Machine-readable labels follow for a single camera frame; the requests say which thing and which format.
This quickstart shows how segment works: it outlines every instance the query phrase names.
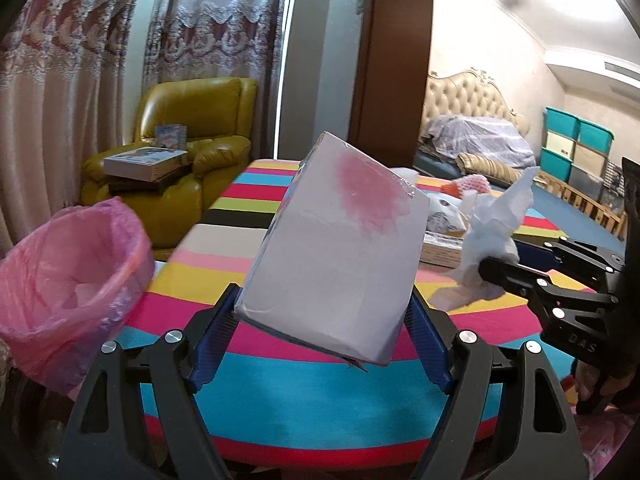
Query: armchair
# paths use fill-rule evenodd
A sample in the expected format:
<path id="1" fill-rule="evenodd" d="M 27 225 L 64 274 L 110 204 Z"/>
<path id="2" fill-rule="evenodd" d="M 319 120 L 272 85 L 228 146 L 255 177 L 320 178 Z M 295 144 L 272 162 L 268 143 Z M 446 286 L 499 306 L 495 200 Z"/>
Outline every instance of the armchair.
<path id="1" fill-rule="evenodd" d="M 217 77 L 160 83 L 142 98 L 134 142 L 97 153 L 82 165 L 81 201 L 93 205 L 111 197 L 104 174 L 104 158 L 154 142 L 155 127 L 187 126 L 190 174 L 164 193 L 131 191 L 120 195 L 137 213 L 151 238 L 156 257 L 162 258 L 248 165 L 254 116 L 255 81 Z"/>

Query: metal screw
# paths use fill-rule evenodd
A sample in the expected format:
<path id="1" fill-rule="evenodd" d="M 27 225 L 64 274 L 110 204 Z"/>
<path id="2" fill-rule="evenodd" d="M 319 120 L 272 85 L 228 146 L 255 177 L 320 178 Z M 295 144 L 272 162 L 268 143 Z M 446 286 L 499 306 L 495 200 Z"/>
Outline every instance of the metal screw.
<path id="1" fill-rule="evenodd" d="M 542 352 L 542 346 L 537 341 L 527 341 L 524 343 L 524 347 L 532 354 L 539 354 Z"/>
<path id="2" fill-rule="evenodd" d="M 460 341 L 465 343 L 475 343 L 478 341 L 478 336 L 474 332 L 471 332 L 471 330 L 463 330 L 458 337 Z"/>
<path id="3" fill-rule="evenodd" d="M 171 332 L 164 334 L 164 340 L 168 343 L 177 343 L 182 340 L 182 332 L 179 330 L 171 330 Z"/>
<path id="4" fill-rule="evenodd" d="M 102 347 L 100 348 L 100 351 L 103 354 L 110 354 L 111 352 L 115 351 L 117 347 L 118 347 L 118 344 L 115 341 L 107 341 L 102 345 Z"/>

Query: tufted headboard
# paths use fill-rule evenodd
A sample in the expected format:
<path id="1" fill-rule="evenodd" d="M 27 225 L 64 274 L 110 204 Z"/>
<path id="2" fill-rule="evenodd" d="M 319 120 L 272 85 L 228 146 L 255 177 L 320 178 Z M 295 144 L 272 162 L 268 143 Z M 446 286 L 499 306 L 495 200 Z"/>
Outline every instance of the tufted headboard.
<path id="1" fill-rule="evenodd" d="M 521 136 L 529 133 L 529 121 L 506 105 L 484 70 L 472 68 L 449 77 L 430 73 L 422 106 L 422 126 L 443 114 L 503 118 L 511 121 Z"/>

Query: curtain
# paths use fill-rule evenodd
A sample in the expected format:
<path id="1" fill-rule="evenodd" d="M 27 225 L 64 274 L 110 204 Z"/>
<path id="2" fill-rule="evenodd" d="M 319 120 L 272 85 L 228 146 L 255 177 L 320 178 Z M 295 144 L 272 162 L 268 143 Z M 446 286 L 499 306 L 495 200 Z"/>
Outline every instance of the curtain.
<path id="1" fill-rule="evenodd" d="M 144 88 L 233 75 L 258 82 L 252 155 L 273 149 L 284 0 L 158 0 L 147 39 Z"/>
<path id="2" fill-rule="evenodd" d="M 133 5 L 28 0 L 0 43 L 0 254 L 77 203 L 82 161 L 119 144 Z"/>

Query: colorful striped tablecloth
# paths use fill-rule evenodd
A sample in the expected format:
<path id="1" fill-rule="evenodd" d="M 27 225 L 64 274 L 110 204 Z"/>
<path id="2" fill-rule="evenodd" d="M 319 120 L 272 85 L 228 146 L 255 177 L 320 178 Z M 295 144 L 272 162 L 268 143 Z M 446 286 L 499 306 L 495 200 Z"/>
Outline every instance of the colorful striped tablecloth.
<path id="1" fill-rule="evenodd" d="M 175 250 L 132 311 L 118 340 L 126 348 L 149 344 L 183 328 L 194 312 L 216 303 L 230 282 L 242 284 L 297 164 L 254 162 L 223 193 Z M 426 191 L 439 181 L 420 178 Z M 529 211 L 526 228 L 558 232 Z M 415 283 L 425 298 L 451 286 L 445 269 L 420 266 Z M 569 288 L 580 283 L 551 273 Z M 452 313 L 490 344 L 518 348 L 539 338 L 538 320 L 522 299 L 505 294 Z M 556 373 L 571 358 L 542 343 Z M 432 435 L 446 397 L 426 379 L 404 328 L 391 364 L 350 368 L 327 355 L 295 346 L 243 323 L 231 340 L 215 380 L 196 396 L 209 433 L 224 458 L 286 467 L 373 468 L 414 462 Z M 500 388 L 492 386 L 479 437 L 497 415 Z M 151 435 L 160 435 L 153 393 L 143 387 Z"/>

